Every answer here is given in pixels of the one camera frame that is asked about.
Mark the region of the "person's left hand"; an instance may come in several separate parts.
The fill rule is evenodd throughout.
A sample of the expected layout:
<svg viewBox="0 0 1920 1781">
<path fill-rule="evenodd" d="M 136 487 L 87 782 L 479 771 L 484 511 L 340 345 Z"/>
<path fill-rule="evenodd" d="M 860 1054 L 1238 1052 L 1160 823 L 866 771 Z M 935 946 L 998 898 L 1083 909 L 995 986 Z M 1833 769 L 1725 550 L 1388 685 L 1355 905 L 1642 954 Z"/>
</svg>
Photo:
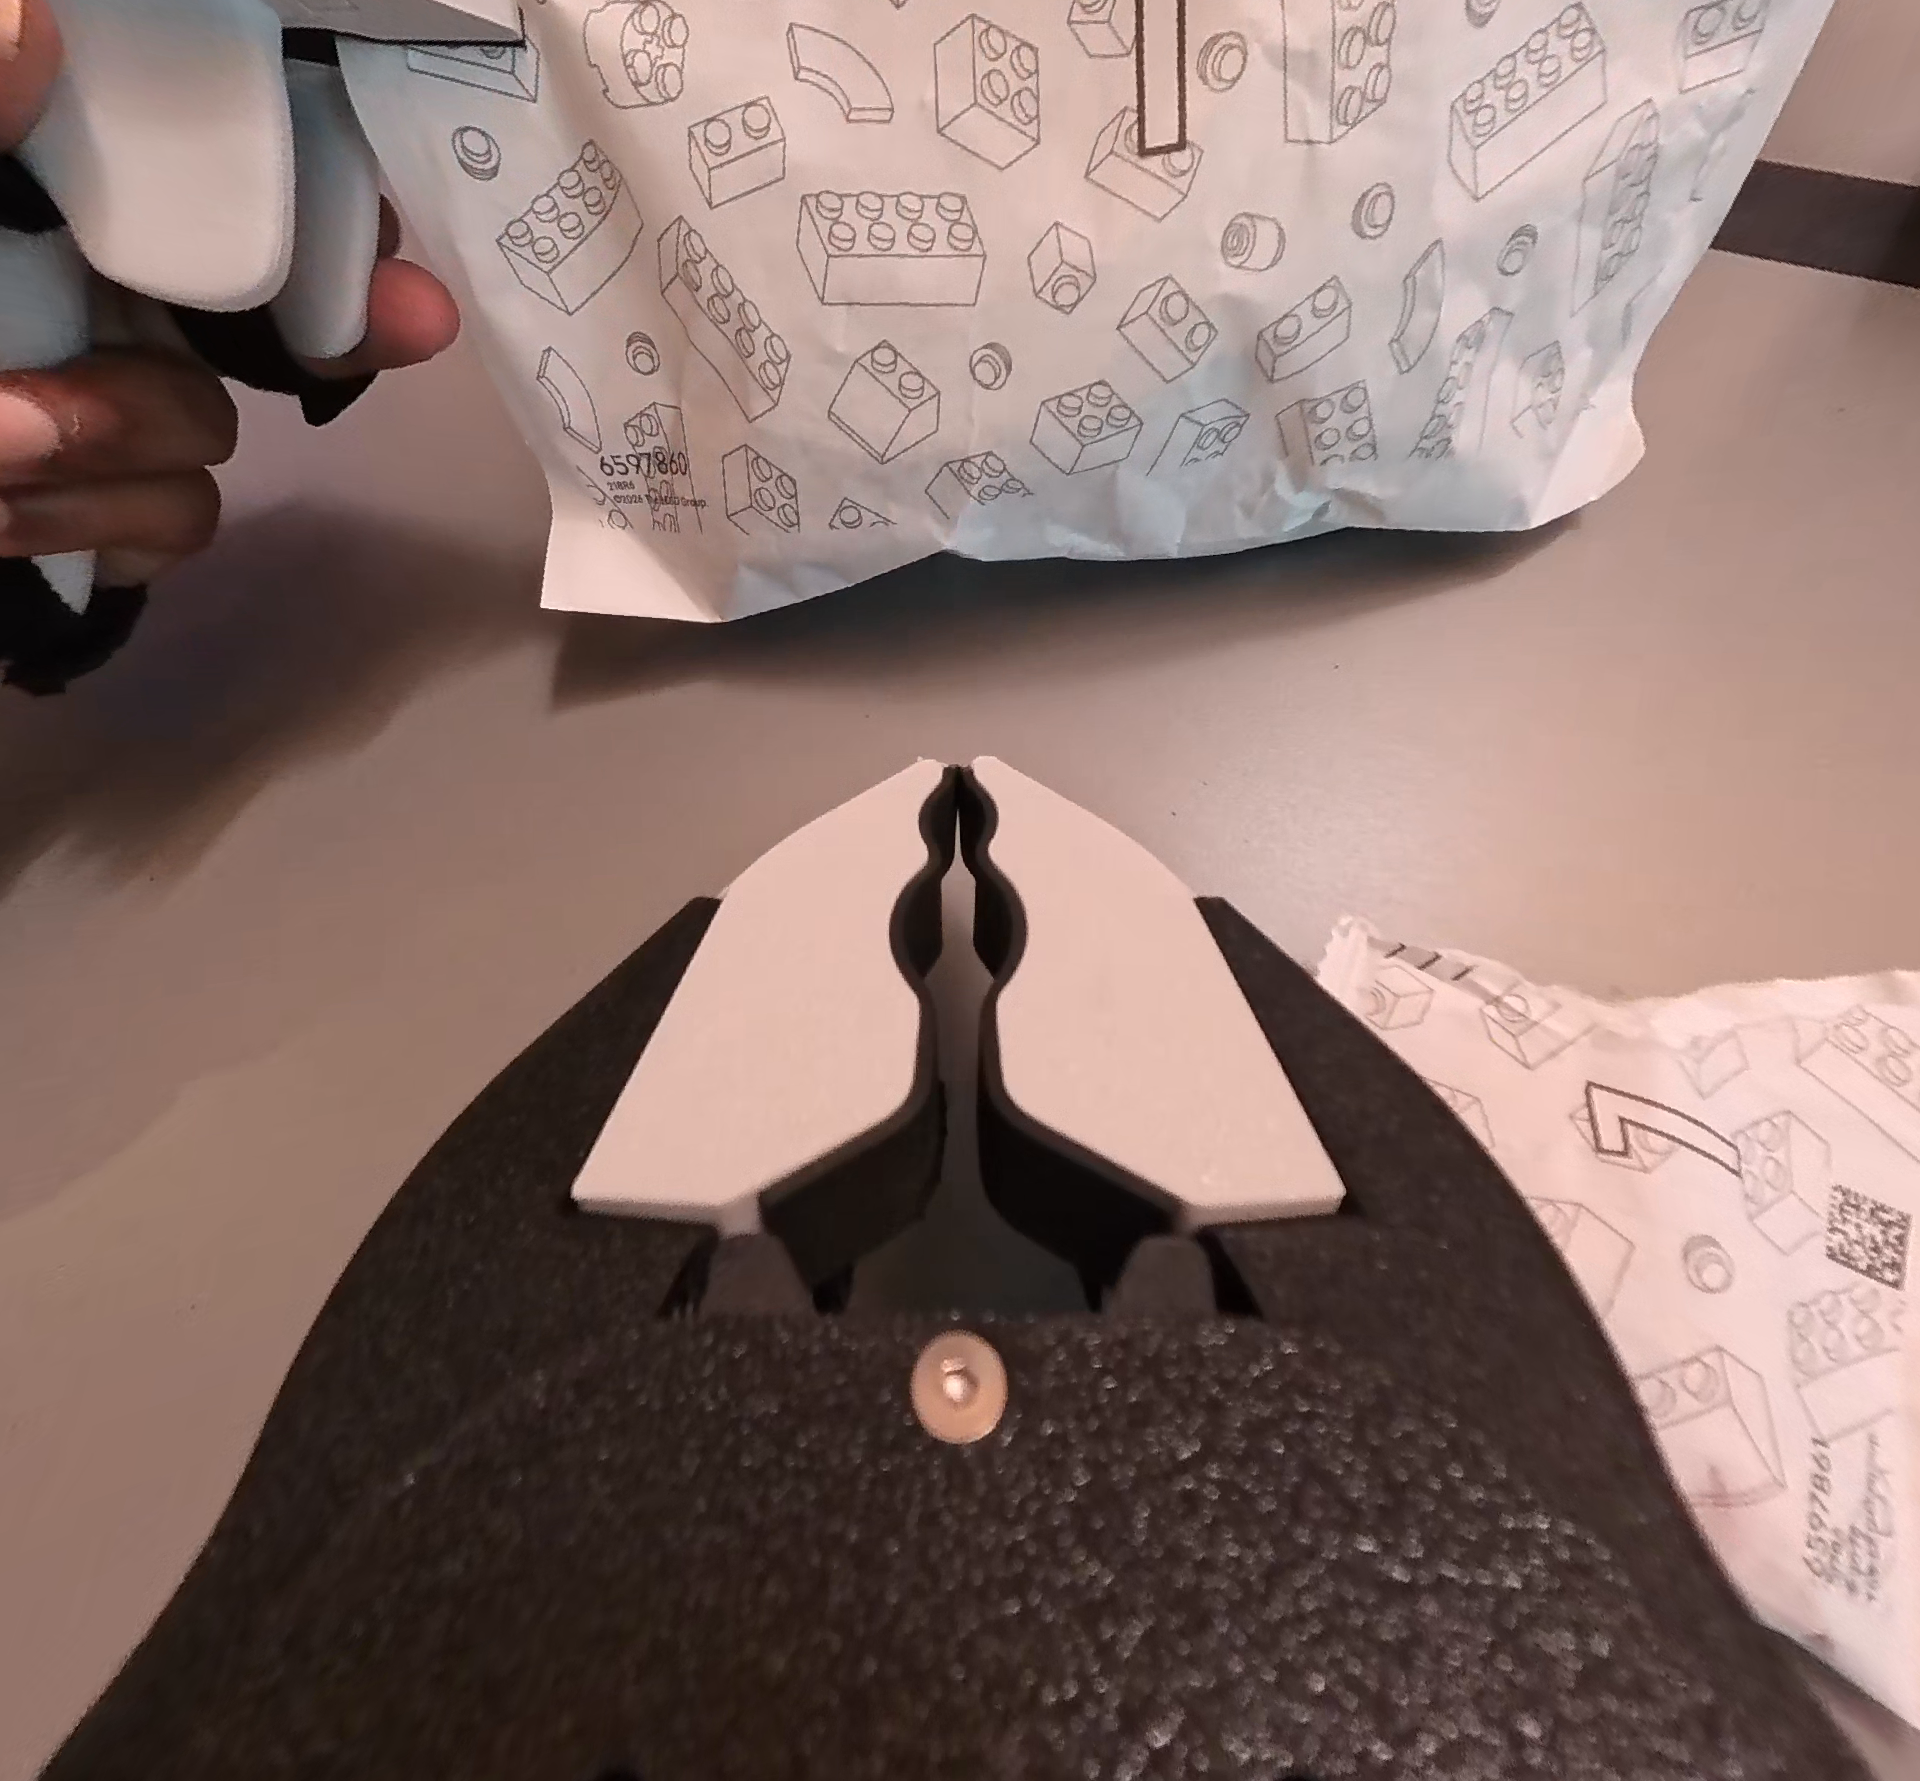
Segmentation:
<svg viewBox="0 0 1920 1781">
<path fill-rule="evenodd" d="M 5 155 L 46 111 L 59 74 L 59 28 L 46 0 L 3 0 Z M 446 353 L 460 315 L 440 279 L 396 256 L 399 217 L 378 203 L 368 328 L 340 358 L 299 358 L 314 385 L 364 385 Z M 216 467 L 232 458 L 238 413 L 221 376 L 165 328 L 76 362 L 6 371 L 3 387 L 3 551 L 94 550 L 99 578 L 149 584 L 216 536 Z"/>
</svg>

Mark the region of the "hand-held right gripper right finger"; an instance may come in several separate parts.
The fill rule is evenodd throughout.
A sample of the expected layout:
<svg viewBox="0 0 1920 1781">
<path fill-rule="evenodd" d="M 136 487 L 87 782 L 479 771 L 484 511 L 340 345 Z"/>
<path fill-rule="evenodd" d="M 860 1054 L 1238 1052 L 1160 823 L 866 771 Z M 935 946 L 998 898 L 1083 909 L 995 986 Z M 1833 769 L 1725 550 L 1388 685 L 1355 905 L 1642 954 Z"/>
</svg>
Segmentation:
<svg viewBox="0 0 1920 1781">
<path fill-rule="evenodd" d="M 1342 1179 L 1191 887 L 1006 761 L 960 782 L 989 973 L 983 1196 L 1100 1305 L 1143 1240 L 1330 1218 Z"/>
</svg>

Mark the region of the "large printed paper bag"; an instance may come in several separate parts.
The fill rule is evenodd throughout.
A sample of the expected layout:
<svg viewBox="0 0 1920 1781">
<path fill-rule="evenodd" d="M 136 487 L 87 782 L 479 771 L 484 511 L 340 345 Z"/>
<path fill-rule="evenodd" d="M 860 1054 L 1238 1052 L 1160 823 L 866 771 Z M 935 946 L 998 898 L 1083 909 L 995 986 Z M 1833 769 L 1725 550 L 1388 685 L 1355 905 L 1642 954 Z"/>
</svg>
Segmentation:
<svg viewBox="0 0 1920 1781">
<path fill-rule="evenodd" d="M 1835 0 L 515 3 L 348 91 L 542 604 L 719 623 L 1584 509 Z"/>
</svg>

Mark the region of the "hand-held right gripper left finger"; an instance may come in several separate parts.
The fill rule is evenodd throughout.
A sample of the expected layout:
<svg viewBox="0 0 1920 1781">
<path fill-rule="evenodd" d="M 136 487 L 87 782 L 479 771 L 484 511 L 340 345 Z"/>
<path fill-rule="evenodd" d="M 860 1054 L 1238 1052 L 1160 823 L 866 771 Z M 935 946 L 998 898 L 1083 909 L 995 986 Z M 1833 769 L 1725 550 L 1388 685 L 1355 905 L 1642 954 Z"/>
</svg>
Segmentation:
<svg viewBox="0 0 1920 1781">
<path fill-rule="evenodd" d="M 717 901 L 588 1148 L 584 1213 L 780 1240 L 828 1288 L 923 1213 L 945 1149 L 935 1014 L 954 771 L 916 761 Z"/>
</svg>

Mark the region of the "small printed paper bag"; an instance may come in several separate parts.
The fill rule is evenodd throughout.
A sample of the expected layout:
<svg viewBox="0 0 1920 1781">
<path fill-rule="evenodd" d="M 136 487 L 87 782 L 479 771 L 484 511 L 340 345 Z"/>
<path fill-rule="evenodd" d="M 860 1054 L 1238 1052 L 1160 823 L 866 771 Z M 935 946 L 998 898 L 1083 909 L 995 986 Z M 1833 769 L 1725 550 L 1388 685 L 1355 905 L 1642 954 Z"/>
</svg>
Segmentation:
<svg viewBox="0 0 1920 1781">
<path fill-rule="evenodd" d="M 1348 917 L 1320 984 L 1524 1192 L 1739 1593 L 1918 1722 L 1918 978 L 1593 1002 Z"/>
</svg>

